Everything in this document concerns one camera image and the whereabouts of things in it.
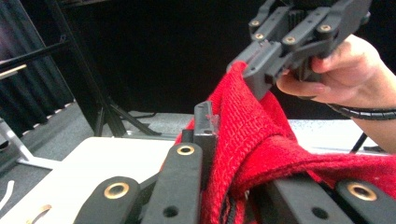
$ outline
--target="red knit fabric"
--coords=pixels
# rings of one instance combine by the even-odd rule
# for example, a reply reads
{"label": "red knit fabric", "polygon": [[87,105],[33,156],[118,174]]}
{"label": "red knit fabric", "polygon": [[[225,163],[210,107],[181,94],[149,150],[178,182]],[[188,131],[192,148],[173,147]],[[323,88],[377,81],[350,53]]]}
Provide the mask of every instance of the red knit fabric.
{"label": "red knit fabric", "polygon": [[[246,66],[235,63],[208,98],[220,124],[201,223],[224,223],[235,212],[231,203],[236,207],[233,222],[242,223],[246,190],[304,171],[330,186],[344,178],[366,180],[396,198],[396,157],[308,153],[298,145],[275,96],[268,92],[257,101],[250,92],[242,78]],[[187,129],[193,125],[192,120]]]}

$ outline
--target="black wall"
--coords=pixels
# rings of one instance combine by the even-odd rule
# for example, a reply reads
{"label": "black wall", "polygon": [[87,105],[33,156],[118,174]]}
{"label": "black wall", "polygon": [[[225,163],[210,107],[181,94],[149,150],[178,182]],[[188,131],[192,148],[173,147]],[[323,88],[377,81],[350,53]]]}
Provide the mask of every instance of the black wall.
{"label": "black wall", "polygon": [[[371,21],[358,35],[396,71],[392,2],[374,0]],[[118,105],[128,111],[192,113],[249,44],[247,24],[262,3],[113,0],[71,8],[67,14],[77,22]],[[45,36],[54,38],[49,32]],[[341,118],[326,105],[273,91],[291,119]]]}

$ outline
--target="finger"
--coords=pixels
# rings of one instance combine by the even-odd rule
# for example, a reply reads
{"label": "finger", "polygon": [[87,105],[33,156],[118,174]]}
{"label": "finger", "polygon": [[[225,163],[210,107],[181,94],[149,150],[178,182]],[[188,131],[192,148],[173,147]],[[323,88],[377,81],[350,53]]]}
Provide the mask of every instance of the finger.
{"label": "finger", "polygon": [[330,87],[320,82],[298,81],[293,75],[284,75],[276,83],[277,87],[286,94],[296,96],[317,96],[329,92]]}
{"label": "finger", "polygon": [[365,41],[350,35],[334,52],[325,59],[313,58],[312,70],[316,73],[326,73],[331,70],[346,68],[357,64],[363,55]]}

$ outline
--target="screw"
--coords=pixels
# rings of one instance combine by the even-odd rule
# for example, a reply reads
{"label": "screw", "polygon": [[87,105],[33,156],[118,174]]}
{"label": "screw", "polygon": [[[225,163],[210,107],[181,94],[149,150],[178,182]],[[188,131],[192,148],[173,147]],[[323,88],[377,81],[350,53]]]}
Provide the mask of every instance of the screw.
{"label": "screw", "polygon": [[294,38],[293,36],[288,36],[288,37],[285,38],[285,42],[286,42],[287,44],[292,44],[292,43],[294,43],[295,41],[296,41],[296,38]]}
{"label": "screw", "polygon": [[260,22],[259,21],[253,21],[251,24],[254,25],[254,26],[258,26],[258,25],[260,25]]}
{"label": "screw", "polygon": [[255,34],[254,36],[256,37],[256,39],[263,39],[264,38],[263,34]]}
{"label": "screw", "polygon": [[332,29],[332,27],[330,25],[321,25],[320,26],[320,30],[324,31],[324,32],[328,32]]}

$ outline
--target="knitted texture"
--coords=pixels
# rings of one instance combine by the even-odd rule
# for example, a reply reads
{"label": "knitted texture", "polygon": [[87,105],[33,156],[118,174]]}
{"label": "knitted texture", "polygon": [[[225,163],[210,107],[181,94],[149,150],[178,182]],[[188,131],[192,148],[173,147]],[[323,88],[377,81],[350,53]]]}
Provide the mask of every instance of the knitted texture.
{"label": "knitted texture", "polygon": [[[298,145],[275,96],[268,92],[260,101],[253,96],[242,78],[246,66],[234,63],[208,98],[220,123],[201,223],[243,223],[247,190],[300,172],[315,174],[331,187],[344,178],[366,180],[396,198],[396,157],[308,153]],[[187,129],[193,125],[192,120]]]}

